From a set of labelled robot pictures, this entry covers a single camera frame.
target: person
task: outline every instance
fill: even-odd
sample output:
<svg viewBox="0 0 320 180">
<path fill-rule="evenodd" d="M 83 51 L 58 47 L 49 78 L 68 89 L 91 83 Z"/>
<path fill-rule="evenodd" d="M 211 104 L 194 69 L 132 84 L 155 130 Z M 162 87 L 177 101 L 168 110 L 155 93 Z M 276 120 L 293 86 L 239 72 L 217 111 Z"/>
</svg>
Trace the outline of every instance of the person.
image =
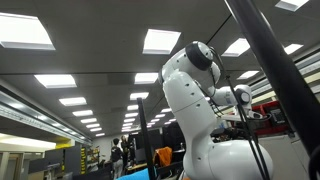
<svg viewBox="0 0 320 180">
<path fill-rule="evenodd" d="M 121 136 L 121 148 L 123 150 L 123 167 L 122 170 L 127 166 L 128 164 L 128 153 L 129 153 L 129 143 L 127 141 L 126 136 Z"/>
<path fill-rule="evenodd" d="M 115 138 L 113 139 L 114 146 L 111 148 L 111 160 L 113 162 L 113 168 L 114 168 L 114 179 L 117 179 L 121 177 L 122 173 L 122 151 L 118 147 L 119 139 Z"/>
</svg>

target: blue object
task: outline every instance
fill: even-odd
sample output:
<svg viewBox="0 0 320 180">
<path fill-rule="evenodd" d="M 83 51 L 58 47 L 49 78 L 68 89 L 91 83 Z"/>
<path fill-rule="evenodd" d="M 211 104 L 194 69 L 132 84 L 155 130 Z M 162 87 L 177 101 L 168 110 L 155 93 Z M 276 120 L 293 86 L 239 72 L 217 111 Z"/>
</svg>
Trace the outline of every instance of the blue object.
<svg viewBox="0 0 320 180">
<path fill-rule="evenodd" d="M 146 168 L 144 170 L 135 172 L 133 174 L 122 176 L 122 177 L 118 178 L 117 180 L 149 180 L 148 169 Z"/>
</svg>

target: black pole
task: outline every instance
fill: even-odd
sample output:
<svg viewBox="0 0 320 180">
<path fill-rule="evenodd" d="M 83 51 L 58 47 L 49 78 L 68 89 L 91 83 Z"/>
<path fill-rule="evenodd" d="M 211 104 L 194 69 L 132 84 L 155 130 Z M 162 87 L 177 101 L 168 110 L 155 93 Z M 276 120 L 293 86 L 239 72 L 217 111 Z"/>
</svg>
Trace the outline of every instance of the black pole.
<svg viewBox="0 0 320 180">
<path fill-rule="evenodd" d="M 225 0 L 309 155 L 320 145 L 320 104 L 252 0 Z"/>
<path fill-rule="evenodd" d="M 146 118 L 144 116 L 143 103 L 141 98 L 138 98 L 137 101 L 139 106 L 140 125 L 141 125 L 143 140 L 144 140 L 144 150 L 147 158 L 149 178 L 150 180 L 155 180 L 156 177 L 155 177 L 154 166 L 152 162 L 151 146 L 148 138 L 148 130 L 147 130 Z"/>
</svg>

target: orange object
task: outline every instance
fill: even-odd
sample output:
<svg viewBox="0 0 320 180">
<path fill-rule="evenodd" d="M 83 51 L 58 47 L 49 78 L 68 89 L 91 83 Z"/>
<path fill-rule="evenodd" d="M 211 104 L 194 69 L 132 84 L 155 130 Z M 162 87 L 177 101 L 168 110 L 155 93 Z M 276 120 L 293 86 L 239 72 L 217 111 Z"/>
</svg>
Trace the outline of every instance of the orange object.
<svg viewBox="0 0 320 180">
<path fill-rule="evenodd" d="M 169 147 L 157 149 L 156 156 L 159 157 L 160 167 L 169 166 L 172 160 L 172 149 Z"/>
</svg>

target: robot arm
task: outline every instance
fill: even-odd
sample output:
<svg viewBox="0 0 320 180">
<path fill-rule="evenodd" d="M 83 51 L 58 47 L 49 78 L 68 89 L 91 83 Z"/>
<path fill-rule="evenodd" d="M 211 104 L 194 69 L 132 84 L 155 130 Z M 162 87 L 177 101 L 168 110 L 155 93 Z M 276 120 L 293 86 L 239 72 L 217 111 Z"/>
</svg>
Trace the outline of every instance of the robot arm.
<svg viewBox="0 0 320 180">
<path fill-rule="evenodd" d="M 217 105 L 237 105 L 230 88 L 215 88 L 219 77 L 220 70 L 213 62 L 211 49 L 201 42 L 193 42 L 180 50 L 159 73 L 165 97 L 186 140 L 185 172 L 192 180 L 261 179 L 253 154 L 248 153 L 251 149 L 247 141 L 215 144 L 210 138 L 217 119 L 202 91 Z M 237 86 L 236 92 L 241 105 L 250 110 L 250 88 Z M 272 160 L 266 150 L 261 149 L 272 174 Z"/>
</svg>

